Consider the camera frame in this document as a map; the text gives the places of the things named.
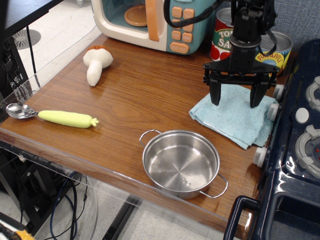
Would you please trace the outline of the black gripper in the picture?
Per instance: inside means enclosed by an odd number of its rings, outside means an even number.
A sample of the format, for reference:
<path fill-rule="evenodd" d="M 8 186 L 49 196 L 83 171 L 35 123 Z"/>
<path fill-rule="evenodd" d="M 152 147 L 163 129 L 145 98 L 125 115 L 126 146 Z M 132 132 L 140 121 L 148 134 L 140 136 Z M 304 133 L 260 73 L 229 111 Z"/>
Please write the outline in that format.
<path fill-rule="evenodd" d="M 255 108 L 267 89 L 276 85 L 280 68 L 256 60 L 262 42 L 261 35 L 253 41 L 241 41 L 232 35 L 230 42 L 230 56 L 203 65 L 203 82 L 209 85 L 211 102 L 215 106 L 220 103 L 222 84 L 252 85 L 250 107 Z"/>

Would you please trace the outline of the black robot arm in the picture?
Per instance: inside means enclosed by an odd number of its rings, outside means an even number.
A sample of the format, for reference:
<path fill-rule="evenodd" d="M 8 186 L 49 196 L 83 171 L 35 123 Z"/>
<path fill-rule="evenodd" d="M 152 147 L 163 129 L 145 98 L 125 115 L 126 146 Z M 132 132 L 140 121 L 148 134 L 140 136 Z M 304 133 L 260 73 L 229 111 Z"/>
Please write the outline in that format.
<path fill-rule="evenodd" d="M 210 99 L 219 105 L 223 84 L 247 85 L 250 107 L 257 107 L 266 91 L 276 84 L 280 68 L 256 60 L 261 51 L 262 36 L 268 35 L 276 45 L 271 32 L 277 14 L 272 0 L 233 0 L 231 2 L 230 55 L 220 61 L 203 65 L 203 81 L 209 86 Z"/>

